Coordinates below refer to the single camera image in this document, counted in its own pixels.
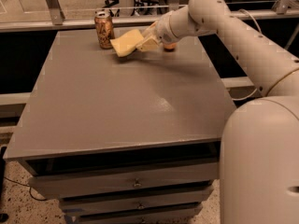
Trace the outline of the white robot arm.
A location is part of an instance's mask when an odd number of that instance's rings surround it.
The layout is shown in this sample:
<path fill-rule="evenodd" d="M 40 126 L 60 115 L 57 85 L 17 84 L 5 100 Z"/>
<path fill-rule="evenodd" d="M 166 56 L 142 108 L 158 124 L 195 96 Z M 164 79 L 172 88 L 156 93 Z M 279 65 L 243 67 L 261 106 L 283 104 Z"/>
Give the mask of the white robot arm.
<path fill-rule="evenodd" d="M 138 49 L 213 32 L 260 91 L 221 138 L 221 224 L 299 224 L 299 63 L 223 0 L 189 0 L 147 28 Z"/>

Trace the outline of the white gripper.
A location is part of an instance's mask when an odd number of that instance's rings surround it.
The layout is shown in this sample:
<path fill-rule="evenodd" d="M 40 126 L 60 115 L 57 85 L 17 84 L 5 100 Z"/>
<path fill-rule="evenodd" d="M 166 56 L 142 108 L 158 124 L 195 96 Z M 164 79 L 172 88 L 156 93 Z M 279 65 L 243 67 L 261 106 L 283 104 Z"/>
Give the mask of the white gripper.
<path fill-rule="evenodd" d="M 160 41 L 164 44 L 175 42 L 176 37 L 170 27 L 170 16 L 170 13 L 164 14 L 157 22 L 155 21 L 142 32 L 144 39 L 136 45 L 139 51 L 155 50 L 160 46 Z"/>

